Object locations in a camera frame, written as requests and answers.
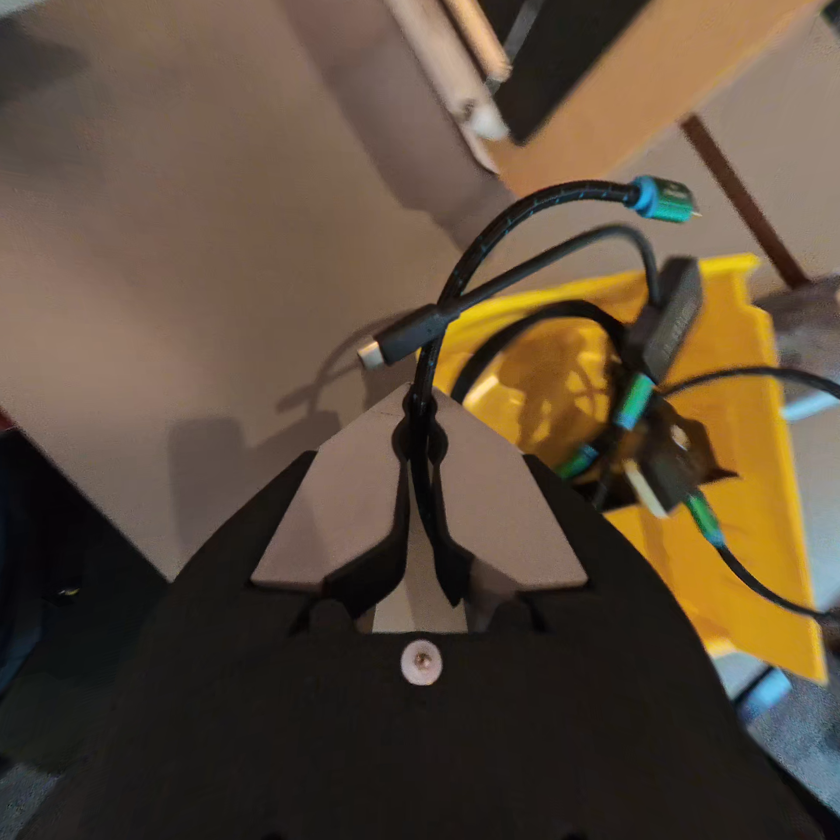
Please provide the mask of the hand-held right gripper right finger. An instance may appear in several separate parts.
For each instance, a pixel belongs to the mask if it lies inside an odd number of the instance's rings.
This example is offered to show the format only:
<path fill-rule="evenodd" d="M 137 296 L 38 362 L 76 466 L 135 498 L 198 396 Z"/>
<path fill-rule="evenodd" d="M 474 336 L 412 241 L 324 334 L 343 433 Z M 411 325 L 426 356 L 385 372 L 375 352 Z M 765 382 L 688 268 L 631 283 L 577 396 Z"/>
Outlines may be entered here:
<path fill-rule="evenodd" d="M 447 394 L 428 429 L 434 561 L 448 600 L 575 589 L 587 573 L 522 451 Z"/>

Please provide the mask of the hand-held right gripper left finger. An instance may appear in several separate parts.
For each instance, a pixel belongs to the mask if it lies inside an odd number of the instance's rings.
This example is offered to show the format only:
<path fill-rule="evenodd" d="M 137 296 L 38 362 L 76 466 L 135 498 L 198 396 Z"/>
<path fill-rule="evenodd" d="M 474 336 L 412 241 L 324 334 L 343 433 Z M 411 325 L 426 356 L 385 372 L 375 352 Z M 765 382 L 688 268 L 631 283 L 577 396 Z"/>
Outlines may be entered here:
<path fill-rule="evenodd" d="M 334 600 L 357 618 L 399 585 L 411 515 L 408 392 L 397 388 L 312 454 L 254 586 Z"/>

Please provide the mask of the black HDMI switch hub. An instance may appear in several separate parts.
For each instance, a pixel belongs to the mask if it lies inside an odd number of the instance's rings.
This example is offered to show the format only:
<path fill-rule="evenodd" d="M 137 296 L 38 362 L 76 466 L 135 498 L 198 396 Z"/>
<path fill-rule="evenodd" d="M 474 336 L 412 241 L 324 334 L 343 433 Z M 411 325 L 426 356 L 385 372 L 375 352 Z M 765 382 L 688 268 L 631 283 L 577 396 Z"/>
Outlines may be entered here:
<path fill-rule="evenodd" d="M 626 328 L 596 305 L 580 300 L 560 301 L 520 318 L 493 333 L 469 358 L 451 390 L 462 404 L 496 358 L 525 332 L 550 320 L 590 321 L 605 332 L 614 352 Z M 645 378 L 625 374 L 627 367 L 614 365 L 617 380 L 626 385 L 626 400 L 613 401 L 613 424 L 606 425 L 591 442 L 582 444 L 554 472 L 575 481 L 600 467 L 597 479 L 614 478 L 607 464 L 616 453 L 627 457 L 621 474 L 638 499 L 659 518 L 668 518 L 678 505 L 685 505 L 696 522 L 711 519 L 711 509 L 701 492 L 710 472 L 716 475 L 715 458 L 706 429 L 680 415 L 665 399 L 647 388 Z"/>

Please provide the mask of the yellow plastic bin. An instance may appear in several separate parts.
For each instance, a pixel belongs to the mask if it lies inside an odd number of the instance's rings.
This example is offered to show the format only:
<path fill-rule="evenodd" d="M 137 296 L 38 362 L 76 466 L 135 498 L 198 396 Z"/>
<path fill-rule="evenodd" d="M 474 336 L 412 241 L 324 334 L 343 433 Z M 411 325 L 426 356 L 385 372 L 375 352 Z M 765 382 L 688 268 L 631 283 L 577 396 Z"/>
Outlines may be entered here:
<path fill-rule="evenodd" d="M 775 365 L 770 315 L 753 306 L 750 254 L 700 262 L 704 308 L 666 382 L 752 365 Z M 434 378 L 449 394 L 469 358 L 491 335 L 551 303 L 584 300 L 620 322 L 635 320 L 646 296 L 632 270 L 530 290 L 479 304 L 447 331 Z M 606 334 L 593 322 L 552 319 L 502 351 L 469 391 L 465 407 L 526 454 L 560 466 L 602 431 L 609 407 Z M 782 597 L 814 606 L 802 505 L 781 384 L 745 377 L 703 385 L 668 399 L 701 422 L 724 477 L 703 487 L 730 550 Z M 635 503 L 605 517 L 651 563 L 676 596 L 708 653 L 739 651 L 824 682 L 818 625 L 764 600 L 741 583 L 701 536 L 686 509 L 660 519 Z"/>

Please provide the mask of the black hub adapter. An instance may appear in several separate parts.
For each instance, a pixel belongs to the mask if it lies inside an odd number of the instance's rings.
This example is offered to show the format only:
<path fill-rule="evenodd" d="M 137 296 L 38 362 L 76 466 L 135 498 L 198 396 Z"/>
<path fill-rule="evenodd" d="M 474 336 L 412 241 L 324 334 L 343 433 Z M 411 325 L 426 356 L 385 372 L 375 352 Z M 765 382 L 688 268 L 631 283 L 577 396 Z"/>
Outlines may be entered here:
<path fill-rule="evenodd" d="M 609 238 L 630 243 L 643 261 L 647 299 L 618 347 L 629 366 L 652 382 L 661 382 L 702 306 L 697 259 L 673 257 L 657 268 L 654 252 L 635 227 L 609 224 L 595 227 L 545 249 L 468 292 L 450 293 L 442 302 L 427 304 L 387 325 L 358 351 L 367 370 L 391 366 L 429 343 L 442 340 L 449 326 L 471 309 L 561 259 Z"/>

